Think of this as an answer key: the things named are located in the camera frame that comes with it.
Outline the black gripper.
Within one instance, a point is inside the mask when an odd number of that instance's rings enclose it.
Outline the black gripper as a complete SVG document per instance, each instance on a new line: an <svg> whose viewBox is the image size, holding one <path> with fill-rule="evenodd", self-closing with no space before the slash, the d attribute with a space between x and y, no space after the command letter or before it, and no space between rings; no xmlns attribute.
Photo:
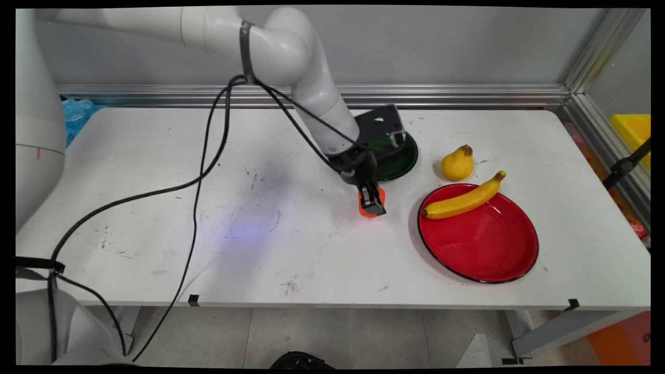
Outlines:
<svg viewBox="0 0 665 374"><path fill-rule="evenodd" d="M384 190L375 179L377 161L373 151L347 150L339 155L342 180L359 189L360 207L369 216L385 215Z"/></svg>

